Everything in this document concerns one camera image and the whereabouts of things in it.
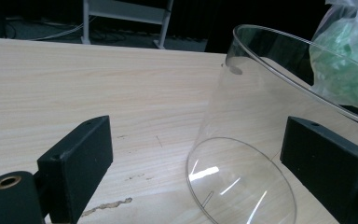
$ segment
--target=transparent cylinder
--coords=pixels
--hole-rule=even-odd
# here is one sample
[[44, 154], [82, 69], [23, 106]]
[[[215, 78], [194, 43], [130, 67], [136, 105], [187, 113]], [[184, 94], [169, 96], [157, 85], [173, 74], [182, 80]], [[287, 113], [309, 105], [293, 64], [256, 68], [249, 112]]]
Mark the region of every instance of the transparent cylinder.
[[188, 155], [188, 185], [214, 223], [296, 223], [296, 180], [280, 161], [288, 117], [312, 120], [358, 145], [358, 108], [312, 91], [310, 48], [341, 56], [266, 27], [240, 25], [233, 34]]

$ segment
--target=transparent plastic bag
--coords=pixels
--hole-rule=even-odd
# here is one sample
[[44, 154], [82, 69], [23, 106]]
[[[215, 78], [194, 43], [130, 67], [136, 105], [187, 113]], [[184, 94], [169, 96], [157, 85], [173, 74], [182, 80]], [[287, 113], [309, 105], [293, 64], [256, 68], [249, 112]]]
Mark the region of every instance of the transparent plastic bag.
[[343, 60], [310, 47], [314, 71], [311, 89], [339, 105], [358, 107], [358, 0], [326, 0], [324, 15], [312, 42], [353, 60]]

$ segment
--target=dark background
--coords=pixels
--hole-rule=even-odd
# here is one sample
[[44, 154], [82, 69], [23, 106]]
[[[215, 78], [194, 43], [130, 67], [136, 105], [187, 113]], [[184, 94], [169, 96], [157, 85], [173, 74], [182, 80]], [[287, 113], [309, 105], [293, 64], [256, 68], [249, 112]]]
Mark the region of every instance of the dark background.
[[[121, 0], [165, 7], [166, 0]], [[227, 53], [232, 30], [239, 24], [278, 29], [311, 40], [329, 5], [324, 0], [174, 0], [167, 35], [208, 39], [205, 51]], [[42, 18], [63, 23], [82, 22], [82, 0], [0, 0], [0, 37], [5, 37], [5, 17]], [[112, 28], [157, 34], [160, 26], [99, 18]]]

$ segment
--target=white metal stand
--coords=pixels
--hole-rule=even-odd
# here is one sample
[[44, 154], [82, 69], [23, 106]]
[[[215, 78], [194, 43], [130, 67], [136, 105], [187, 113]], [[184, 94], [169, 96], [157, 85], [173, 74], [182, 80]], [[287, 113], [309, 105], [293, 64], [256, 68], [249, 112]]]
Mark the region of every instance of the white metal stand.
[[168, 24], [170, 23], [173, 0], [168, 0], [166, 8], [146, 7], [116, 0], [83, 0], [83, 44], [90, 44], [90, 16], [99, 16], [126, 21], [140, 21], [161, 25], [159, 39], [153, 43], [164, 48]]

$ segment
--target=clear plastic container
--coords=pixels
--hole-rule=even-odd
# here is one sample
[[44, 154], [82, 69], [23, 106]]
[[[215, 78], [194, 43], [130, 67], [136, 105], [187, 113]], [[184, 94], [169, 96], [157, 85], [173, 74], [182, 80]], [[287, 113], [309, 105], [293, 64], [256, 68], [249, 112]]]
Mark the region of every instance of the clear plastic container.
[[240, 25], [233, 34], [188, 155], [188, 185], [214, 223], [296, 223], [298, 198], [280, 162], [288, 116], [320, 123], [358, 145], [357, 108], [311, 90], [310, 47], [341, 56], [266, 27]]

